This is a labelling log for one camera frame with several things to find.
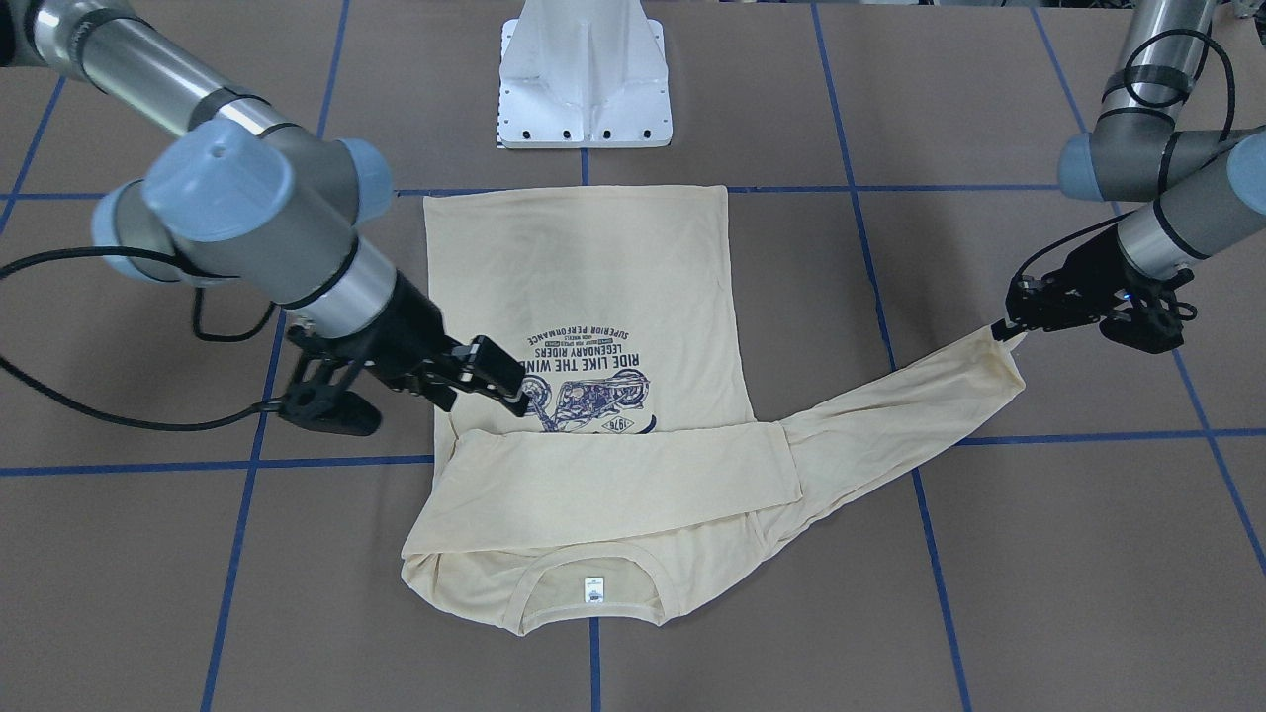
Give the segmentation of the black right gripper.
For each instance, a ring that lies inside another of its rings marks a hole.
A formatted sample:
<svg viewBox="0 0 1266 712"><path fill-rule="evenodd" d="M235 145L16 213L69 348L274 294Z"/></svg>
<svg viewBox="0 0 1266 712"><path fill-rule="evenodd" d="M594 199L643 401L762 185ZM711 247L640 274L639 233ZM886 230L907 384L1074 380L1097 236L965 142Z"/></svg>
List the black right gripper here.
<svg viewBox="0 0 1266 712"><path fill-rule="evenodd" d="M335 340L335 356L363 364L392 391L425 397L451 410L457 391L484 394L511 416L525 416L525 367L487 336L460 345L434 305L403 272L384 310L353 336Z"/></svg>

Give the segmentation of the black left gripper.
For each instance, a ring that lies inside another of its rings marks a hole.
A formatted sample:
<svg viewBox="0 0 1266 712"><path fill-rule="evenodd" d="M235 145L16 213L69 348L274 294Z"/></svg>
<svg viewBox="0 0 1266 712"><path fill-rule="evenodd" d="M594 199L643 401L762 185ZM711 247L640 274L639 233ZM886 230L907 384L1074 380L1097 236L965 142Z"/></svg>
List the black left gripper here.
<svg viewBox="0 0 1266 712"><path fill-rule="evenodd" d="M1122 310L1125 267L1120 231L1106 228L1070 252L1063 265L1043 276L1025 272L1037 258L1070 237L1058 239L1025 260L1006 291L1006 318L995 321L993 338L1018 345L1031 329L1069 329L1103 321L1110 310Z"/></svg>

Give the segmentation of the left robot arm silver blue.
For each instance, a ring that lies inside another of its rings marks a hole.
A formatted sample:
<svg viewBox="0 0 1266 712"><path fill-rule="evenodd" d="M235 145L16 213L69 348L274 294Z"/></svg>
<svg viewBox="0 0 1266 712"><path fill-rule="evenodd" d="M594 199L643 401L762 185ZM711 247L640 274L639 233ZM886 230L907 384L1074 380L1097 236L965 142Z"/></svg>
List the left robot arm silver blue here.
<svg viewBox="0 0 1266 712"><path fill-rule="evenodd" d="M1076 231L1057 270L1036 277L1019 267L996 341L1095 324L1142 352L1175 350L1196 315L1176 296L1194 266L1263 229L1263 130L1236 130L1231 110L1220 130L1176 127L1208 54L1233 73L1212 38L1214 16L1212 1L1136 3L1096 125L1058 157L1063 194L1136 201L1136 212Z"/></svg>

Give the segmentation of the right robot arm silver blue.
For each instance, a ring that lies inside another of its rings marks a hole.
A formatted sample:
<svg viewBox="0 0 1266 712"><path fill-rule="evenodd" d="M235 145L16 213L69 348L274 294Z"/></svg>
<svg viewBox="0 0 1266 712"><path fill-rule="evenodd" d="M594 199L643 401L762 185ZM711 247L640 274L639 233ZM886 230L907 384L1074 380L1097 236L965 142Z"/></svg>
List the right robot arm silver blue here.
<svg viewBox="0 0 1266 712"><path fill-rule="evenodd" d="M3 65L53 68L175 136L144 177L101 199L91 247L16 260L4 276L100 256L142 281L252 285L292 315L300 359L285 391L248 414L371 435L381 416L351 389L363 371L442 410L465 391L525 413L524 367L487 337L451 338L438 307L360 234L394 194L367 141L316 138L127 1L5 1Z"/></svg>

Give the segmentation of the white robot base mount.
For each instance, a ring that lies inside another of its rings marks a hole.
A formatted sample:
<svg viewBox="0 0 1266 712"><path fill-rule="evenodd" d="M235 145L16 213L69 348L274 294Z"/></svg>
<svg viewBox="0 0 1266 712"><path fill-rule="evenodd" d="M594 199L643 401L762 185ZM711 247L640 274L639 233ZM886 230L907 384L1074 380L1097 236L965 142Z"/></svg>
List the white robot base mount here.
<svg viewBox="0 0 1266 712"><path fill-rule="evenodd" d="M668 53L639 1L525 1L500 30L498 144L641 149L674 141Z"/></svg>

